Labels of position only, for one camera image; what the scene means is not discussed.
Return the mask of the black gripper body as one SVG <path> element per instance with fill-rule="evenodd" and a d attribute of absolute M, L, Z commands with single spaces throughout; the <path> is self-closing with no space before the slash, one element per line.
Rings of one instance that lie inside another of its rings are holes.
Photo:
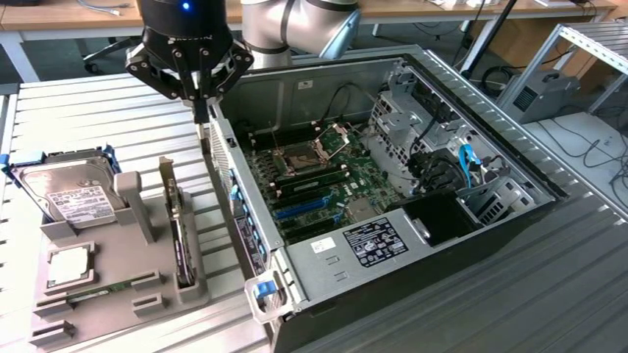
<path fill-rule="evenodd" d="M 136 62 L 159 61 L 179 71 L 182 59 L 190 71 L 212 71 L 232 46 L 224 1 L 139 1 L 143 42 Z"/>

